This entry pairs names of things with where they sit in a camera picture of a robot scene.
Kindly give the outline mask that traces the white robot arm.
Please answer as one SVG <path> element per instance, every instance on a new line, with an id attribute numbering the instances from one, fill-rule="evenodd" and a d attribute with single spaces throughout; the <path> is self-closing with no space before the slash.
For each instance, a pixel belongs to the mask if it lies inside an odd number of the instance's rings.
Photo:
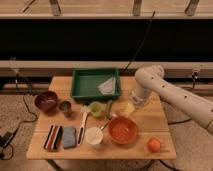
<path id="1" fill-rule="evenodd" d="M 144 106 L 151 92 L 155 92 L 213 135 L 213 102 L 165 81 L 164 74 L 160 65 L 139 68 L 130 95 L 132 103 Z"/>

